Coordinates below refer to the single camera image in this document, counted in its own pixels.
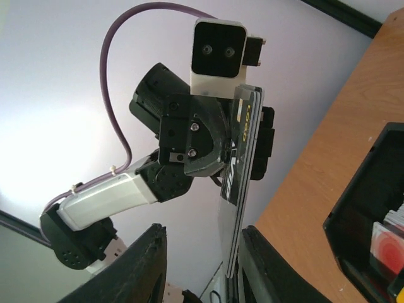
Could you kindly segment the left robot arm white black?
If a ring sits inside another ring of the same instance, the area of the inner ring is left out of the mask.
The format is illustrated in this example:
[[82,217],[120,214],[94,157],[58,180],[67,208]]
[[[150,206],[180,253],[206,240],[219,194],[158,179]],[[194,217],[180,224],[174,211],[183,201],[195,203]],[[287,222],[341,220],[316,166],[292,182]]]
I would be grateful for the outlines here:
[[240,84],[225,98],[192,92],[163,64],[136,87],[131,113],[158,139],[158,148],[90,186],[77,184],[46,206],[42,233],[65,266],[96,274],[125,250],[111,216],[186,194],[207,177],[220,188],[218,225],[223,268],[234,274],[249,183],[266,173],[274,110],[264,91]]

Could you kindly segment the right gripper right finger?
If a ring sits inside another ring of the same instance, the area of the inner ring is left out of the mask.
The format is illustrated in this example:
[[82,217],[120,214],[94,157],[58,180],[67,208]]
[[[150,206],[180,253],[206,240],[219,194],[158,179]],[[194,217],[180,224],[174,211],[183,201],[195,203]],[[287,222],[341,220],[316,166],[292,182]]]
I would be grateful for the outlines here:
[[238,262],[240,302],[330,301],[302,278],[252,225],[241,232]]

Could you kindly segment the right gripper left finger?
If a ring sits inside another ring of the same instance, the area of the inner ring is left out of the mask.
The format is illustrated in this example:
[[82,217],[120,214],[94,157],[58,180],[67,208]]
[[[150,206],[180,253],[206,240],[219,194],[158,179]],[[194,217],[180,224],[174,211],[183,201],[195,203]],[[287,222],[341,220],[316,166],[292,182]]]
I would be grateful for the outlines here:
[[61,302],[162,302],[167,231],[154,223],[110,266]]

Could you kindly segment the dark card stack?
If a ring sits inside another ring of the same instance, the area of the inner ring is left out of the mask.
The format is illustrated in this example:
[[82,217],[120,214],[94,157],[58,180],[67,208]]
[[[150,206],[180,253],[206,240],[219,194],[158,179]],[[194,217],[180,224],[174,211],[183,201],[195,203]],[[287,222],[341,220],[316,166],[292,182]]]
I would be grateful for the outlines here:
[[231,107],[230,158],[224,170],[218,209],[223,272],[227,278],[234,275],[263,96],[263,90],[259,87],[239,85],[235,89]]

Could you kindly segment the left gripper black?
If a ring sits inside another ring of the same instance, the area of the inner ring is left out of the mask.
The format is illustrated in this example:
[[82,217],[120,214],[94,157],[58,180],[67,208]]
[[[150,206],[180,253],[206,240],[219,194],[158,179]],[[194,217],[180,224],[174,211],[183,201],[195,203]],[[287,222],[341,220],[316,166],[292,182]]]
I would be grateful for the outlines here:
[[[209,177],[226,165],[231,100],[192,95],[189,85],[162,63],[136,87],[129,110],[158,139],[158,162],[182,164],[190,177]],[[275,111],[263,107],[251,180],[261,180],[271,157]]]

